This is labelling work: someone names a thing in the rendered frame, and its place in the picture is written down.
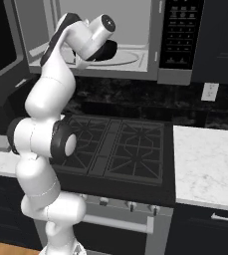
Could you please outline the grey microwave oven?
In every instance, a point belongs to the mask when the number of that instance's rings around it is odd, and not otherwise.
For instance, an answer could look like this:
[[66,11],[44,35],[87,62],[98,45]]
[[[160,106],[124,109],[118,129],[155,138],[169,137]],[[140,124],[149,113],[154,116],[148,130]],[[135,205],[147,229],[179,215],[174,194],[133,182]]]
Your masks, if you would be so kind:
[[192,66],[203,10],[203,0],[16,0],[29,71],[41,72],[40,59],[59,19],[67,12],[94,20],[109,15],[116,29],[117,50],[138,55],[119,66],[91,66],[81,77],[137,79],[161,84],[191,82]]

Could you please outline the dark wall cupboard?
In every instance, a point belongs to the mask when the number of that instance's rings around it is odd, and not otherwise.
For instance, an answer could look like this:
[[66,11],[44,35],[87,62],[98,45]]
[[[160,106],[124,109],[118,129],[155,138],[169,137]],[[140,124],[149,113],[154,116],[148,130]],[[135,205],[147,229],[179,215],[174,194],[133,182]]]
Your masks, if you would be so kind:
[[228,84],[228,0],[204,0],[192,81]]

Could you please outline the dark base cupboard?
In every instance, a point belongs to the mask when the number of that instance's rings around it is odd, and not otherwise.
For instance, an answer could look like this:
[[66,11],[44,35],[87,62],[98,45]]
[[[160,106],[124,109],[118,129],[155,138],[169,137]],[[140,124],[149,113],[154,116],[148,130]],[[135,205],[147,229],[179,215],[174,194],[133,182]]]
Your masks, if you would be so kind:
[[34,220],[21,211],[23,196],[16,178],[0,176],[0,242],[41,250]]

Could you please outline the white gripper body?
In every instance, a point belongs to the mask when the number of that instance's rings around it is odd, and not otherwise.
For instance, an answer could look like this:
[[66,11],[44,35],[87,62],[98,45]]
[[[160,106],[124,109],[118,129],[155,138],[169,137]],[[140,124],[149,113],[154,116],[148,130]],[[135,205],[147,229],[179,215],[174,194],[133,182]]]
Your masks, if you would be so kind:
[[91,64],[89,61],[90,55],[88,52],[76,52],[74,56],[76,60],[76,68],[78,70],[86,69]]

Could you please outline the glass microwave turntable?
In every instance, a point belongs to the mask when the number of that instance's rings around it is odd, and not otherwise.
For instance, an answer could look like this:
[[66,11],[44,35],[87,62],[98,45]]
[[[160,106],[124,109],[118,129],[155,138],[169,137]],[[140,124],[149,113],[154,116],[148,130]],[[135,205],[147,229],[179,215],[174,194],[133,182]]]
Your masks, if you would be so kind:
[[[68,48],[64,48],[61,51],[64,60],[71,65],[76,64],[76,57],[73,51]],[[125,50],[119,50],[116,52],[115,56],[110,60],[100,61],[100,62],[90,62],[91,66],[119,66],[134,63],[138,60],[138,55],[133,52],[128,52]]]

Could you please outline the white wall socket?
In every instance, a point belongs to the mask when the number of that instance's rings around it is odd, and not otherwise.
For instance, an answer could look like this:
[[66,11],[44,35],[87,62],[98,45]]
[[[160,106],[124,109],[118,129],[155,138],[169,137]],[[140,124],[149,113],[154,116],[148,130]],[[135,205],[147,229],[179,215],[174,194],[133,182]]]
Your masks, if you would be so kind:
[[203,86],[201,100],[204,102],[214,102],[217,97],[218,89],[218,84],[205,83]]

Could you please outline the black gas hob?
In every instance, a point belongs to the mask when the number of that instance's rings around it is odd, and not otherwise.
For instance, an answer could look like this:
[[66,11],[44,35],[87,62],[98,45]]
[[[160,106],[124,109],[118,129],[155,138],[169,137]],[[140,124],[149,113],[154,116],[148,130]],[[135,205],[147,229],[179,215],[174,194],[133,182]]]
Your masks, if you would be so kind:
[[145,120],[67,116],[73,154],[51,162],[67,191],[172,207],[173,126]]

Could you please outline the dark drawer front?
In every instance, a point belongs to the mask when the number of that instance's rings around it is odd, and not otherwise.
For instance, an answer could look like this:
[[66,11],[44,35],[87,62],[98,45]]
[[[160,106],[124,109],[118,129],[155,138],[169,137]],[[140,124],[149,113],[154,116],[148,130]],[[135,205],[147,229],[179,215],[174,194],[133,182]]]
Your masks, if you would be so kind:
[[228,210],[177,203],[171,220],[165,255],[228,255]]

